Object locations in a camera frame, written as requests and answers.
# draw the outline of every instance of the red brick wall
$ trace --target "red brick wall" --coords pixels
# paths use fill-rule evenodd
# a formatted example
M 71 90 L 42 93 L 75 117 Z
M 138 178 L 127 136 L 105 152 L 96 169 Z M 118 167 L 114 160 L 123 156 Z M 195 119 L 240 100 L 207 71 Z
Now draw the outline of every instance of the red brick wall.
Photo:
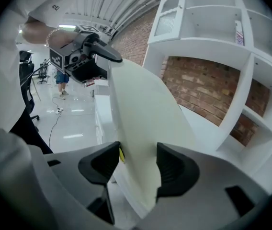
M 114 38 L 112 45 L 123 58 L 142 66 L 156 12 L 157 7 L 149 10 Z
M 157 7 L 149 10 L 114 38 L 112 45 L 123 58 L 142 66 L 156 11 Z M 232 102 L 239 71 L 212 61 L 169 57 L 160 76 L 179 104 L 220 125 Z M 269 95 L 269 89 L 253 80 L 246 105 L 263 116 Z M 256 124 L 241 115 L 231 135 L 246 145 L 256 129 Z
M 220 125 L 232 102 L 240 72 L 216 62 L 188 57 L 163 61 L 163 81 L 182 106 Z M 253 80 L 246 105 L 263 116 L 270 91 Z M 247 145 L 257 125 L 241 115 L 231 135 Z

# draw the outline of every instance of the black chair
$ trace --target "black chair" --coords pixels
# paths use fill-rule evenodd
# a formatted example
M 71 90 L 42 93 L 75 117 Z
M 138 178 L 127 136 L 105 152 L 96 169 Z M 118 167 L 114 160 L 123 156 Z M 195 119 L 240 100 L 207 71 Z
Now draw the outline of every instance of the black chair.
M 46 82 L 46 80 L 44 80 L 47 75 L 46 75 L 46 72 L 48 70 L 48 66 L 45 66 L 45 67 L 42 67 L 41 69 L 39 69 L 38 71 L 38 77 L 40 78 L 40 81 L 37 83 L 43 83 L 43 82 Z
M 19 64 L 19 77 L 20 81 L 22 81 L 26 76 L 31 74 L 34 71 L 34 64 L 32 63 L 31 53 L 26 51 L 20 51 L 20 64 Z M 31 81 L 32 78 L 30 77 L 23 85 L 21 85 L 21 93 L 25 103 L 25 109 L 28 114 L 31 114 L 35 103 L 33 96 L 31 94 Z M 39 115 L 32 116 L 31 119 L 39 120 Z

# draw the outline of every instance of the person's arm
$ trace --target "person's arm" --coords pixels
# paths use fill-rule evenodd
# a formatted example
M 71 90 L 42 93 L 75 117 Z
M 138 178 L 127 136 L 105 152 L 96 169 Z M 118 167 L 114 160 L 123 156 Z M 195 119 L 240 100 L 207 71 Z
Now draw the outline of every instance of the person's arm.
M 45 44 L 47 36 L 54 29 L 54 27 L 47 26 L 45 23 L 29 16 L 29 19 L 22 28 L 22 36 L 31 44 Z M 71 43 L 77 34 L 76 32 L 66 30 L 56 31 L 51 34 L 49 44 L 51 46 L 62 47 Z

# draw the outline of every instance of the ceiling light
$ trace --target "ceiling light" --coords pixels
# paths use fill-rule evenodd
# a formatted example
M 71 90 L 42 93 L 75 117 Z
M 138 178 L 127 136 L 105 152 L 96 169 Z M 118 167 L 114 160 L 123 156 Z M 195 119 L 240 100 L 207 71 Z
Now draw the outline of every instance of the ceiling light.
M 71 136 L 64 136 L 64 139 L 69 139 L 69 138 L 75 138 L 75 137 L 82 137 L 83 134 L 75 134 L 75 135 L 71 135 Z
M 59 27 L 63 27 L 63 28 L 75 28 L 75 25 L 59 25 Z

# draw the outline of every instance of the cabinet door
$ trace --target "cabinet door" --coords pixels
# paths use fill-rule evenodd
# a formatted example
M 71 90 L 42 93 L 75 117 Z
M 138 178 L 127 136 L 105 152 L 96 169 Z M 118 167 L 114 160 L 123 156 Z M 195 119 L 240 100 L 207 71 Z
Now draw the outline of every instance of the cabinet door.
M 186 0 L 161 0 L 148 44 L 179 39 Z

